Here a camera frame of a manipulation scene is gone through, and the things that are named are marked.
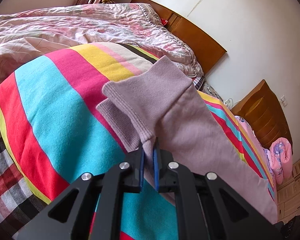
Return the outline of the white wall socket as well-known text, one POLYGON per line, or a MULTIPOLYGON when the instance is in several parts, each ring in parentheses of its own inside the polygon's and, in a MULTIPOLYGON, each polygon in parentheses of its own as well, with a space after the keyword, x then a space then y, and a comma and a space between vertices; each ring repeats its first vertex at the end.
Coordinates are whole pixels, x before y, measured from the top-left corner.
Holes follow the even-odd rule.
POLYGON ((286 97, 284 95, 281 96, 280 101, 281 101, 283 107, 286 107, 288 105, 286 97))

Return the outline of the light wood wardrobe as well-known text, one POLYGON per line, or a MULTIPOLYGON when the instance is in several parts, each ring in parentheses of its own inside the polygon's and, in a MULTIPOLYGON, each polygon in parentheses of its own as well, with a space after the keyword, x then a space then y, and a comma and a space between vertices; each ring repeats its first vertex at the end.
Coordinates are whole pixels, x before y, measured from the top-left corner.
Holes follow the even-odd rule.
POLYGON ((277 186, 277 220, 287 223, 300 216, 300 160, 292 168, 292 175, 277 186))

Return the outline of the pink bed sheet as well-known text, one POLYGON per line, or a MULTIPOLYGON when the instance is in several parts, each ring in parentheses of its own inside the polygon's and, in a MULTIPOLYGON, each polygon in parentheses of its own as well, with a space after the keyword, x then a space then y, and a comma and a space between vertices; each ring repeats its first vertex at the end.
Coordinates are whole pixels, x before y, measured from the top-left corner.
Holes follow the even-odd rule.
POLYGON ((265 163, 266 163, 266 165, 268 167, 268 170, 269 170, 269 172, 270 172, 270 174, 271 174, 271 176, 273 178, 273 181, 274 181, 274 183, 276 183, 274 172, 272 171, 270 163, 269 163, 269 158, 268 158, 269 150, 262 147, 262 145, 258 141, 257 137, 255 136, 255 133, 254 133, 252 127, 249 125, 249 123, 244 118, 242 118, 242 117, 240 117, 238 115, 236 115, 235 118, 238 120, 238 122, 240 123, 240 125, 246 131, 249 139, 252 141, 252 143, 256 147, 258 153, 261 155, 261 157, 265 161, 265 163))

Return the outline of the bedside table with cloth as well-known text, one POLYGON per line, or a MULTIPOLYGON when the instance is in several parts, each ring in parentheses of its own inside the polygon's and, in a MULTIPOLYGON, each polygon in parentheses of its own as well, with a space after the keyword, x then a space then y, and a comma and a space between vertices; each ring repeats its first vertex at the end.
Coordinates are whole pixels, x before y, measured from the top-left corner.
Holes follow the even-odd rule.
POLYGON ((210 96, 213 96, 214 98, 217 98, 217 99, 221 100, 221 102, 224 102, 222 97, 217 93, 217 91, 210 84, 208 84, 207 81, 203 82, 203 84, 200 88, 200 91, 205 93, 205 94, 208 94, 210 96))

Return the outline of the rainbow striped blanket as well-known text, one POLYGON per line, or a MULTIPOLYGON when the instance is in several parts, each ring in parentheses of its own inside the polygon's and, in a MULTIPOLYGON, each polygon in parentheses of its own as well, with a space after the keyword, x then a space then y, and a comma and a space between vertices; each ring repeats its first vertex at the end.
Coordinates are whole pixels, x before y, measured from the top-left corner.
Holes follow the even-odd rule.
MULTIPOLYGON (((83 173, 100 175, 124 161, 129 151, 97 110, 106 99, 102 88, 141 75, 160 59, 127 44, 83 44, 29 61, 0 84, 4 144, 46 206, 83 173)), ((275 202, 273 178, 246 131, 221 100, 198 93, 275 202)), ((159 193, 146 180, 145 165, 146 154, 140 193, 123 195, 119 239, 179 239, 174 194, 159 193)))

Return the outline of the pink floral quilt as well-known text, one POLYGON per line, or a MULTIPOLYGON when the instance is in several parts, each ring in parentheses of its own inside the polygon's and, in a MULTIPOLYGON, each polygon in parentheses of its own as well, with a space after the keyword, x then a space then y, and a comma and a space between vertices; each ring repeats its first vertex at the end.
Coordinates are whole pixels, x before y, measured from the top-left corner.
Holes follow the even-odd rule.
POLYGON ((94 42, 140 47, 167 56, 196 88, 202 68, 188 44, 170 33, 144 3, 86 4, 0 15, 0 84, 21 65, 46 53, 94 42))

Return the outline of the rolled pink floral duvet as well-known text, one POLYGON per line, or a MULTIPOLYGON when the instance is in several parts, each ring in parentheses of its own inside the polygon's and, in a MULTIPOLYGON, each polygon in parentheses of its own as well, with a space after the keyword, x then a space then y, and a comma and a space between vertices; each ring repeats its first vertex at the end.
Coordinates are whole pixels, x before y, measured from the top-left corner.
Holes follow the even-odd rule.
POLYGON ((275 140, 269 149, 269 164, 275 175, 276 183, 281 185, 284 179, 292 175, 292 146, 283 137, 275 140))

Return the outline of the white power strip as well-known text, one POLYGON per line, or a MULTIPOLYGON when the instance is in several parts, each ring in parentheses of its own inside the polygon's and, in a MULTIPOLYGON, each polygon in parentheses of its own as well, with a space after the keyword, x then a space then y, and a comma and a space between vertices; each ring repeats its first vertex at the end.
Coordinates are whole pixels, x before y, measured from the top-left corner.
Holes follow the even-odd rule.
POLYGON ((224 101, 224 104, 226 105, 226 107, 232 108, 233 100, 232 99, 227 99, 227 100, 224 101))

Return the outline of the right wooden headboard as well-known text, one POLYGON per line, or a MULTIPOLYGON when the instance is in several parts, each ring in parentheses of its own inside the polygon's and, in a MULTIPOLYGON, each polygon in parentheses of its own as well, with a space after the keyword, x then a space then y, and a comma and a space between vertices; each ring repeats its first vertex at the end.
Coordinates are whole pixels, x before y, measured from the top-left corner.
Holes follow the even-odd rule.
POLYGON ((270 148, 280 137, 293 143, 280 102, 265 80, 240 100, 231 112, 248 122, 264 148, 270 148))

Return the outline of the left wooden headboard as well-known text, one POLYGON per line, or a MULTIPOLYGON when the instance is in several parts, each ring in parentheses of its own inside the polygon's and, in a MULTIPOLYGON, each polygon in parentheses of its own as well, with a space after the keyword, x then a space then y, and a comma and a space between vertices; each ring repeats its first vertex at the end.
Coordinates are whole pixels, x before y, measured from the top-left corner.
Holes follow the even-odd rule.
POLYGON ((210 35, 171 9, 151 0, 131 0, 131 2, 147 3, 160 18, 168 20, 169 25, 166 29, 193 50, 204 74, 207 74, 226 53, 226 50, 210 35))

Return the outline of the mauve sweatpants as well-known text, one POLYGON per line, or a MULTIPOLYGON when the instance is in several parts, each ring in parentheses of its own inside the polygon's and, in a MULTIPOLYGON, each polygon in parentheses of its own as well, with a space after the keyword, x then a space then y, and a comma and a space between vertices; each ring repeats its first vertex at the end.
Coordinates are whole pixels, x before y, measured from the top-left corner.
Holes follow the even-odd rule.
POLYGON ((153 146, 173 154, 192 172, 215 172, 271 223, 277 206, 268 184, 242 161, 188 78, 167 57, 145 73, 106 83, 102 114, 127 151, 143 145, 145 178, 154 184, 153 146))

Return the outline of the wooden headboard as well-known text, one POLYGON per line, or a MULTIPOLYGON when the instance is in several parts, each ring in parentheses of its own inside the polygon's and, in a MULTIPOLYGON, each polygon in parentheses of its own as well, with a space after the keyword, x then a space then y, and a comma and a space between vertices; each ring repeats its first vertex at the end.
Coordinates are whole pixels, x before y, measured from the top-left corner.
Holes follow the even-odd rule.
POLYGON ((210 35, 171 9, 151 0, 131 0, 131 2, 147 3, 160 18, 168 20, 169 25, 166 29, 193 50, 204 74, 207 74, 226 53, 226 50, 210 35))
POLYGON ((264 148, 270 148, 280 137, 293 143, 280 102, 265 80, 240 100, 231 112, 248 122, 264 148))

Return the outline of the red object at headboard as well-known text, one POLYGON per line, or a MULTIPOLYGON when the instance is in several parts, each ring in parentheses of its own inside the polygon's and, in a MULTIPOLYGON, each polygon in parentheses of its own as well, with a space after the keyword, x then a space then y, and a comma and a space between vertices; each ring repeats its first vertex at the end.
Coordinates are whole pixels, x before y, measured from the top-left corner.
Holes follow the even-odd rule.
POLYGON ((162 23, 163 26, 167 27, 169 25, 169 21, 168 20, 163 19, 163 18, 161 18, 160 20, 161 20, 161 23, 162 23))

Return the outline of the plaid checked bed sheet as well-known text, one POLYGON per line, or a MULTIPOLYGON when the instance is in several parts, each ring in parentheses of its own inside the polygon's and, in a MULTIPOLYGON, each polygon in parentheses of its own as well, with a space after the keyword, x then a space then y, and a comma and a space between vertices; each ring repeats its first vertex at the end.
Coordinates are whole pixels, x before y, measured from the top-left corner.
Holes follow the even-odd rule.
POLYGON ((31 192, 0 134, 0 239, 16 239, 44 207, 46 203, 31 192))

